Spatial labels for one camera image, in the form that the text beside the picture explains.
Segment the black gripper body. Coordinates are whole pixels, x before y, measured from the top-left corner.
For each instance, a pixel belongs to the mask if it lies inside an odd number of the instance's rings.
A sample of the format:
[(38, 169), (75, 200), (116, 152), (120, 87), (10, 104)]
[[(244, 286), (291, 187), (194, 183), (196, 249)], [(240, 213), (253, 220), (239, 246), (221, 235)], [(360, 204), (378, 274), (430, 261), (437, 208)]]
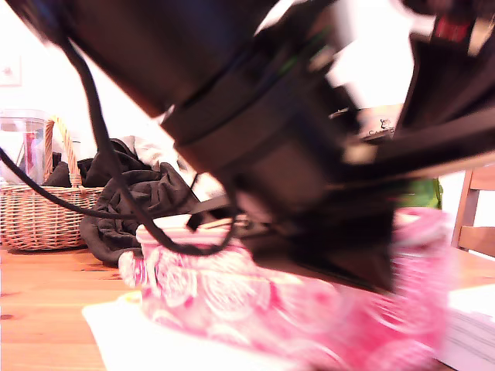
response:
[(393, 195), (343, 185), (357, 124), (334, 117), (349, 102), (326, 81), (332, 61), (328, 46), (189, 53), (187, 96), (165, 129), (195, 170), (281, 235), (388, 235)]

